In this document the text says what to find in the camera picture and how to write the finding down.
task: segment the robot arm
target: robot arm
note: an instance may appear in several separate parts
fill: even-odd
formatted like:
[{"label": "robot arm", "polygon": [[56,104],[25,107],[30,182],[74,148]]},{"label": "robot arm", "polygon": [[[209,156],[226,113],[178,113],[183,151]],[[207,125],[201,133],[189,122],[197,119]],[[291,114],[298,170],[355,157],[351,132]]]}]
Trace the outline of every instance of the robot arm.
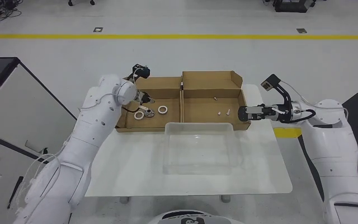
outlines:
[{"label": "robot arm", "polygon": [[308,163],[319,176],[313,176],[322,189],[323,217],[329,224],[351,224],[358,220],[358,146],[342,105],[322,100],[315,105],[305,98],[291,101],[281,80],[272,74],[261,86],[276,89],[283,104],[241,106],[239,120],[271,119],[301,125]]},{"label": "robot arm", "polygon": [[59,155],[32,180],[25,198],[27,205],[18,214],[16,224],[68,223],[70,212],[88,189],[93,160],[119,120],[122,105],[133,100],[140,104],[153,101],[135,86],[135,80],[147,78],[149,72],[137,64],[126,79],[103,76],[99,86],[88,91],[73,132]]}]

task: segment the clear plastic bin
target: clear plastic bin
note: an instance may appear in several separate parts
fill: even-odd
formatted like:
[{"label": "clear plastic bin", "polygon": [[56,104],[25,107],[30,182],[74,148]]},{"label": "clear plastic bin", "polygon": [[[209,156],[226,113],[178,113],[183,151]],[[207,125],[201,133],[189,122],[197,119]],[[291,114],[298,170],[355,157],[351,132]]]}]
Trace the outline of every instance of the clear plastic bin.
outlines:
[{"label": "clear plastic bin", "polygon": [[167,123],[165,174],[228,175],[238,165],[230,123]]}]

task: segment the table leg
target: table leg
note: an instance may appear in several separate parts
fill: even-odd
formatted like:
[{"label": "table leg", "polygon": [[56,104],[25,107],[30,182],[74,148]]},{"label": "table leg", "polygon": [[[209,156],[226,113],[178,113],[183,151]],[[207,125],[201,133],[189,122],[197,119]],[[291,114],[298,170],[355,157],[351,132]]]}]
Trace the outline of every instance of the table leg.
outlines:
[{"label": "table leg", "polygon": [[127,204],[130,200],[130,197],[120,197],[119,202],[121,204]]},{"label": "table leg", "polygon": [[220,195],[220,200],[224,203],[229,203],[231,201],[230,195]]}]

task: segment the cardboard tray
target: cardboard tray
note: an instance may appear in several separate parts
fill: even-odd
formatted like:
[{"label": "cardboard tray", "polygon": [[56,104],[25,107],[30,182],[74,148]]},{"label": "cardboard tray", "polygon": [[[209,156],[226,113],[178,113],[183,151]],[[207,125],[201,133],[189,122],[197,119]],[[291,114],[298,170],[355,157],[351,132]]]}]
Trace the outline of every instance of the cardboard tray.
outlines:
[{"label": "cardboard tray", "polygon": [[225,122],[232,124],[234,130],[248,129],[251,122],[241,122],[237,115],[239,107],[246,105],[240,75],[234,71],[208,71],[183,72],[182,77],[182,122]]},{"label": "cardboard tray", "polygon": [[[156,115],[136,120],[133,113],[122,109],[116,130],[162,132],[168,122],[224,122],[232,124],[234,130],[246,130],[251,122],[241,122],[237,115],[239,107],[246,105],[241,85],[242,77],[234,71],[183,72],[182,77],[138,79],[137,88],[156,100],[143,106],[153,109]],[[166,115],[158,114],[158,107],[162,105],[168,107]],[[138,104],[131,102],[126,108],[136,110]]]},{"label": "cardboard tray", "polygon": [[[133,113],[122,109],[116,128],[118,132],[162,132],[168,122],[181,122],[181,77],[138,79],[136,86],[156,100],[152,104],[143,104],[153,109],[156,114],[152,118],[144,117],[142,120],[136,120]],[[158,108],[162,105],[168,107],[166,115],[158,113]],[[138,104],[131,102],[126,108],[134,111],[138,108]]]}]

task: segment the white table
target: white table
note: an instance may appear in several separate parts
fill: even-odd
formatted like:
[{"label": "white table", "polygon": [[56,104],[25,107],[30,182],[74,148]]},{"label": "white table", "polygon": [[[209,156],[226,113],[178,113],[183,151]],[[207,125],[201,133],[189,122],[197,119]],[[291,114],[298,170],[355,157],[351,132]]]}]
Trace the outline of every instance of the white table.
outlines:
[{"label": "white table", "polygon": [[[243,85],[248,106],[263,103],[255,85]],[[242,162],[230,175],[163,174],[163,133],[113,131],[92,165],[87,197],[290,193],[292,184],[269,120],[236,131]]]}]

